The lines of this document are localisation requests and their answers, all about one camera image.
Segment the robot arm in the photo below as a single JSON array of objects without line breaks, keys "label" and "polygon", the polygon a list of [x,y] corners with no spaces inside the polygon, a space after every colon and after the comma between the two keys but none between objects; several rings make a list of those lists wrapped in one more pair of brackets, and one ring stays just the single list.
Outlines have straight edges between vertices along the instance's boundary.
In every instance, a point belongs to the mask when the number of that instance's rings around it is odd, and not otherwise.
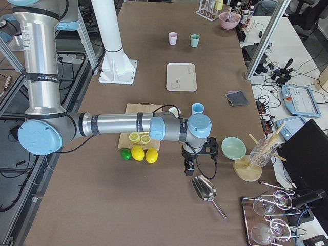
[{"label": "robot arm", "polygon": [[135,114],[69,113],[62,106],[55,28],[61,21],[78,24],[77,1],[12,1],[20,24],[28,82],[29,108],[18,130],[22,147],[35,155],[48,155],[80,137],[106,133],[148,132],[152,140],[182,144],[185,173],[192,175],[198,156],[218,160],[218,144],[210,136],[211,120],[202,113],[188,119],[171,112]]}]

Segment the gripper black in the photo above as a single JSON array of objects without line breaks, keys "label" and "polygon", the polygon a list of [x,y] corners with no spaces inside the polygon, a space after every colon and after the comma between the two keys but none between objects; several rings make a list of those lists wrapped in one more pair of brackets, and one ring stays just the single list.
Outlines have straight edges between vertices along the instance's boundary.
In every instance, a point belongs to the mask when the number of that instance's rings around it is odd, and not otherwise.
[{"label": "gripper black", "polygon": [[194,161],[197,166],[199,166],[198,163],[198,154],[200,154],[202,150],[202,147],[194,148],[190,146],[189,143],[183,143],[181,147],[181,153],[184,157],[184,173],[186,176],[192,176],[194,174],[195,168],[194,168]]}]

